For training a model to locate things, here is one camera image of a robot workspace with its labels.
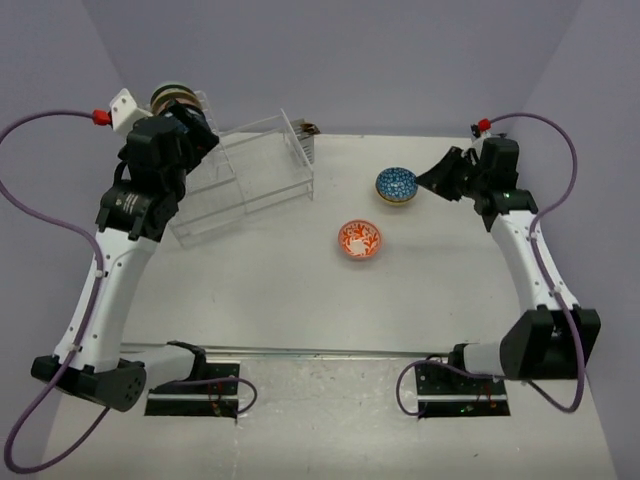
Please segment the blue triangle pattern bowl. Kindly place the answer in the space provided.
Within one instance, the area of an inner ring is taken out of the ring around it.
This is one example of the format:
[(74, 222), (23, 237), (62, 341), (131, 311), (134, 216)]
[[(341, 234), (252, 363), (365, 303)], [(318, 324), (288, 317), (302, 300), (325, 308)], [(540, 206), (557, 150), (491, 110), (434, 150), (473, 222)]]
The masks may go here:
[(416, 195), (416, 175), (402, 167), (386, 168), (378, 174), (375, 189), (377, 193), (394, 200)]

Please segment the yellow teal patterned bowl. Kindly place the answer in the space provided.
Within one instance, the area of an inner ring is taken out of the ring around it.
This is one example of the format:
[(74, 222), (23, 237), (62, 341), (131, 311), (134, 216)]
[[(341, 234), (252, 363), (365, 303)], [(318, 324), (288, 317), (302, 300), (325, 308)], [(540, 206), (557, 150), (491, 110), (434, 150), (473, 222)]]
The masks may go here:
[(400, 198), (399, 200), (394, 200), (392, 198), (388, 198), (384, 195), (381, 195), (380, 193), (377, 193), (377, 197), (385, 204), (388, 206), (392, 206), (394, 208), (398, 207), (405, 207), (410, 205), (413, 200), (415, 199), (415, 195), (410, 196), (410, 197), (406, 197), (406, 198)]

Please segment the orange floral bowl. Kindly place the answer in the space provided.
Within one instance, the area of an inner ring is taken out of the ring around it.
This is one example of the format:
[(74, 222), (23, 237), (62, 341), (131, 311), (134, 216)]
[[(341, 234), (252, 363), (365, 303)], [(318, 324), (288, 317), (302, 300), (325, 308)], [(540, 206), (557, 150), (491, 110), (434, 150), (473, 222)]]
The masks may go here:
[(339, 250), (350, 260), (369, 260), (381, 250), (383, 236), (371, 221), (353, 219), (339, 228), (337, 242)]

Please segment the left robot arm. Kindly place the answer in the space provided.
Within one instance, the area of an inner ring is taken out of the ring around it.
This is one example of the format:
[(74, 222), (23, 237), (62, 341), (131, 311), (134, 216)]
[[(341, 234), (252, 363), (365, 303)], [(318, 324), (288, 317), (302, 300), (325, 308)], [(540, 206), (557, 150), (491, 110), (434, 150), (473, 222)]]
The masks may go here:
[(94, 255), (74, 316), (33, 378), (106, 408), (126, 412), (146, 389), (173, 382), (187, 393), (208, 379), (204, 353), (171, 341), (158, 354), (120, 355), (139, 280), (186, 195), (186, 178), (219, 143), (198, 101), (166, 100), (133, 122), (102, 195), (91, 236)]

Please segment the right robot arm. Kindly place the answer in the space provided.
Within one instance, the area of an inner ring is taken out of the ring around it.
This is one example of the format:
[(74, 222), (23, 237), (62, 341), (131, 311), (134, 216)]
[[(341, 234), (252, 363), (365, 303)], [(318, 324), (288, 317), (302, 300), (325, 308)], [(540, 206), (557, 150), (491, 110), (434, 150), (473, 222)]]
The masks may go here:
[(581, 307), (546, 246), (533, 195), (517, 186), (518, 144), (485, 136), (466, 150), (450, 148), (416, 182), (437, 196), (469, 198), (499, 246), (521, 314), (492, 343), (458, 344), (448, 385), (467, 393), (482, 375), (508, 380), (568, 380), (583, 373), (600, 331), (599, 315)]

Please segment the clear acrylic dish rack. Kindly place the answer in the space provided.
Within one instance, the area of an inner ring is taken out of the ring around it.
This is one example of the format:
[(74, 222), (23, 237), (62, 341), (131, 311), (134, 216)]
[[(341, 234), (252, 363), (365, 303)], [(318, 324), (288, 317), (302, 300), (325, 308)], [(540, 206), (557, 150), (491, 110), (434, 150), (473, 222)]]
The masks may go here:
[(186, 196), (169, 223), (182, 247), (204, 243), (247, 216), (314, 198), (314, 163), (284, 111), (223, 131), (206, 94), (196, 95), (220, 143), (187, 176)]

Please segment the dark navy bowl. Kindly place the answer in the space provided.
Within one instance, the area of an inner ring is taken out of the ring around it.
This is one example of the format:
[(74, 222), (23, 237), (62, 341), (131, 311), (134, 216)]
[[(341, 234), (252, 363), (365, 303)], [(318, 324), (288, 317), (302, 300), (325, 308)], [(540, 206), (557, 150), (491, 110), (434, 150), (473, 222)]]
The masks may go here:
[(209, 128), (206, 117), (198, 108), (173, 106), (166, 109), (163, 112), (163, 116), (166, 118), (174, 118), (180, 124), (180, 129), (185, 133)]

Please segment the pink bowl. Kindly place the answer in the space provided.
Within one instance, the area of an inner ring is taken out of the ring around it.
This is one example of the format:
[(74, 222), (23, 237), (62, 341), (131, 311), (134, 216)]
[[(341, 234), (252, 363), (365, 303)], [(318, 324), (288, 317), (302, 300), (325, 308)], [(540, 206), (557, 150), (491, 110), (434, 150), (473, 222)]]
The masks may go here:
[(174, 98), (192, 98), (197, 99), (196, 97), (191, 96), (175, 96), (175, 95), (165, 95), (164, 97), (159, 97), (155, 103), (151, 106), (152, 112), (155, 115), (159, 115), (162, 111), (168, 109), (171, 105), (177, 104), (173, 101)]

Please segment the grey floral bowl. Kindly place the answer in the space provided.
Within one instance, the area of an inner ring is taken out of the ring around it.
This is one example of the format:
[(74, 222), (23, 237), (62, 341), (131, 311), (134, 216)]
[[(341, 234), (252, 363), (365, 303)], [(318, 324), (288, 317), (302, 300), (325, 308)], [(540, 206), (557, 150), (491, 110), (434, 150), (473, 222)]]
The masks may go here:
[(182, 105), (185, 108), (198, 109), (198, 110), (202, 109), (202, 106), (197, 99), (178, 97), (178, 98), (174, 98), (173, 101), (177, 104)]

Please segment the olive tan bowl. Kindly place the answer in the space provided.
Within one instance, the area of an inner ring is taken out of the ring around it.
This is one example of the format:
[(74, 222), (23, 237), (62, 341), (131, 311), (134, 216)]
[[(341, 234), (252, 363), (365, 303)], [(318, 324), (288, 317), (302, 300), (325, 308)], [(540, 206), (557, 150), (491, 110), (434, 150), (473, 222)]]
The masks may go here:
[(198, 100), (196, 94), (189, 89), (182, 88), (167, 88), (164, 90), (157, 90), (150, 100), (150, 106), (153, 110), (158, 110), (171, 100), (200, 106), (200, 101)]

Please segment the dark green bowl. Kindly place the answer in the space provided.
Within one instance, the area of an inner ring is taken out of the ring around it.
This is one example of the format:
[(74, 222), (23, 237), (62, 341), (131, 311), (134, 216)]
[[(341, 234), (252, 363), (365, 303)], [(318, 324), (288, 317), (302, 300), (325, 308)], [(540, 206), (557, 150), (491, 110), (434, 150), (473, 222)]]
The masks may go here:
[(158, 96), (163, 95), (165, 91), (173, 91), (173, 90), (186, 92), (189, 95), (195, 95), (194, 91), (191, 88), (189, 88), (187, 85), (185, 85), (184, 83), (177, 82), (177, 81), (167, 81), (167, 82), (163, 82), (163, 83), (159, 84), (154, 89), (154, 91), (153, 91), (153, 93), (151, 95), (151, 102), (153, 102), (154, 99), (157, 98)]

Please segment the white slotted cutlery holder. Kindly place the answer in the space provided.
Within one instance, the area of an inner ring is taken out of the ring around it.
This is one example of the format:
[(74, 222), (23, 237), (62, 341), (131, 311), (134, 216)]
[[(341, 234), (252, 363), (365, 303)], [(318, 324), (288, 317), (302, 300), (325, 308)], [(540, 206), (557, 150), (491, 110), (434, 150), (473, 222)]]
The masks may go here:
[(291, 125), (294, 129), (294, 132), (296, 134), (296, 137), (309, 161), (310, 164), (314, 163), (314, 136), (308, 136), (305, 135), (301, 129), (300, 129), (300, 124), (302, 122), (308, 122), (305, 119), (301, 118), (301, 119), (296, 119), (293, 120)]

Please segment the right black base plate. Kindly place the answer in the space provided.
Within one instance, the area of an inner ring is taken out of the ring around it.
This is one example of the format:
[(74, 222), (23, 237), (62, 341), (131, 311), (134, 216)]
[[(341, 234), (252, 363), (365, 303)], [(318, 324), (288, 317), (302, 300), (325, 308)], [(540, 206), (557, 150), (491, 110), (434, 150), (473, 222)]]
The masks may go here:
[(425, 364), (414, 368), (418, 417), (508, 417), (508, 396), (502, 381), (469, 378)]

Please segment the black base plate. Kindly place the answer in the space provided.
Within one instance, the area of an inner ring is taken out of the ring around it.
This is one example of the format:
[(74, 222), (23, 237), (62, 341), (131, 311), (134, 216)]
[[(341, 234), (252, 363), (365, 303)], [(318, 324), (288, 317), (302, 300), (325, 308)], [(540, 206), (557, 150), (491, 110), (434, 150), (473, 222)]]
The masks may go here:
[(165, 385), (147, 394), (144, 415), (148, 417), (237, 418), (240, 410), (237, 383), (219, 382), (220, 378), (239, 377), (239, 363), (208, 363), (206, 385)]
[(414, 368), (418, 417), (508, 417), (508, 396), (502, 381), (469, 378), (425, 364)]

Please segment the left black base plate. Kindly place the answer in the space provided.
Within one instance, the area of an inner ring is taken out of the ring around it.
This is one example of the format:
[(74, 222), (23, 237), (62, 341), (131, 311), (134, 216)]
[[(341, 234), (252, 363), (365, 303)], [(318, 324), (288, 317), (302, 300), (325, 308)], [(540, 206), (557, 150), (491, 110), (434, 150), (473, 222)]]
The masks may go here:
[(219, 382), (220, 378), (239, 377), (239, 363), (208, 363), (206, 385), (165, 385), (147, 394), (144, 415), (148, 417), (237, 418), (240, 410), (237, 383)]

